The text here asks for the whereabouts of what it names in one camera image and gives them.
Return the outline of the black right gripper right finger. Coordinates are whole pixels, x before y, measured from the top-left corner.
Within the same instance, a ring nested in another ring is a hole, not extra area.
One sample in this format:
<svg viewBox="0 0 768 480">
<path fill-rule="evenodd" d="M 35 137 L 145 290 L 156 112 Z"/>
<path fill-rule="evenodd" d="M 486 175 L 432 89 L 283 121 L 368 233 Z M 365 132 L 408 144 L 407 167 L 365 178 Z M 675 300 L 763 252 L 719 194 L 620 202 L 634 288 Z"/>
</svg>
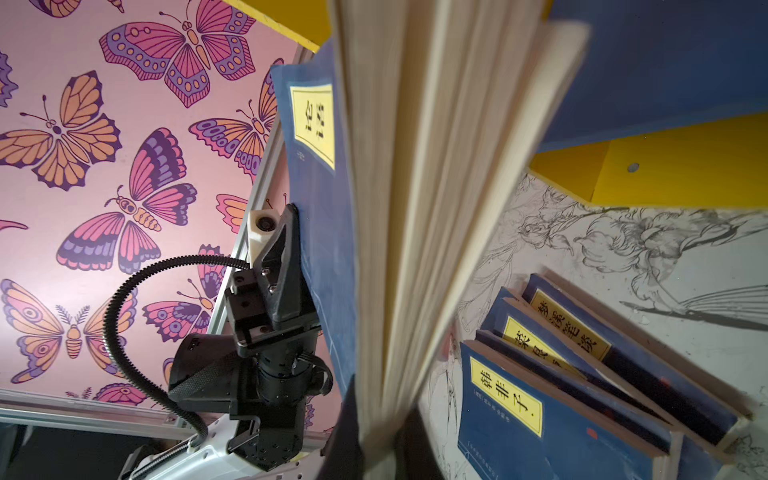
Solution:
<svg viewBox="0 0 768 480">
<path fill-rule="evenodd" d="M 397 434 L 397 479 L 444 480 L 417 407 L 409 412 Z"/>
</svg>

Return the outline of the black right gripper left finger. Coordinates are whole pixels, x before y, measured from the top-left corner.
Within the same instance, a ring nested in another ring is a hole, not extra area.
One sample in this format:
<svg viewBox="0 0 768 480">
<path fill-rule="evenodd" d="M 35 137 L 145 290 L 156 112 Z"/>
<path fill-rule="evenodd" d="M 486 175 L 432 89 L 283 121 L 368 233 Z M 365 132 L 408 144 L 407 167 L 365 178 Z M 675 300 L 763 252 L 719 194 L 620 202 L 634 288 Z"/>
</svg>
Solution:
<svg viewBox="0 0 768 480">
<path fill-rule="evenodd" d="M 362 480 L 363 453 L 359 443 L 356 378 L 352 377 L 330 439 L 322 449 L 317 480 Z"/>
</svg>

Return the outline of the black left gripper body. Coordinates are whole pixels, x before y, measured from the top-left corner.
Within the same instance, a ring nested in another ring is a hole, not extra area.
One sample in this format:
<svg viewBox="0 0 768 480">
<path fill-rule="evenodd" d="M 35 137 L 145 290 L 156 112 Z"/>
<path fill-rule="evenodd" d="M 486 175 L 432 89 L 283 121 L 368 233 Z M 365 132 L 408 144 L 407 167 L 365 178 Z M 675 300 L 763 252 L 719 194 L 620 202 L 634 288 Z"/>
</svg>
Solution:
<svg viewBox="0 0 768 480">
<path fill-rule="evenodd" d="M 285 207 L 253 267 L 233 273 L 225 305 L 237 355 L 229 416 L 239 423 L 228 449 L 269 471 L 301 451 L 307 401 L 334 385 L 316 354 L 321 326 L 302 271 L 295 205 Z"/>
</svg>

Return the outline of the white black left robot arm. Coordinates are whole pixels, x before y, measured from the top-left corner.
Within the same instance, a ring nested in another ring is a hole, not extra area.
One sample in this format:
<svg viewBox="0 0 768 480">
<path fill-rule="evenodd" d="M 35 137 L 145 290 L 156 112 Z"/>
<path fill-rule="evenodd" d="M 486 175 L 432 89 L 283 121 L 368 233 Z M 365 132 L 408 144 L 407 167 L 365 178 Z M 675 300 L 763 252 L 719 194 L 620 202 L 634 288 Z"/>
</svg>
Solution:
<svg viewBox="0 0 768 480">
<path fill-rule="evenodd" d="M 111 359 L 135 387 L 194 430 L 163 453 L 133 454 L 123 478 L 238 479 L 295 463 L 307 403 L 329 394 L 334 377 L 316 353 L 321 323 L 302 271 L 298 208 L 286 206 L 267 225 L 269 239 L 253 261 L 200 253 L 171 257 L 134 273 L 112 296 L 103 328 Z M 129 359 L 117 322 L 142 282 L 190 265 L 231 269 L 223 305 L 232 332 L 188 335 L 168 387 L 161 388 Z"/>
</svg>

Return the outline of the blue book yellow label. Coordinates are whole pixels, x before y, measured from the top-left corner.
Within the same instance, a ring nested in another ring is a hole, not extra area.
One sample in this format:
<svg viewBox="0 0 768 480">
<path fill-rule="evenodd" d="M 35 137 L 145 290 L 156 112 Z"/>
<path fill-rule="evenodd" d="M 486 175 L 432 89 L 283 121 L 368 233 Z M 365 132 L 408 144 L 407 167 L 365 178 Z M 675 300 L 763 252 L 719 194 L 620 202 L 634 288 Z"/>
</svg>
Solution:
<svg viewBox="0 0 768 480">
<path fill-rule="evenodd" d="M 304 269 L 359 445 L 387 456 L 588 49 L 540 1 L 332 1 L 287 94 Z"/>
</svg>

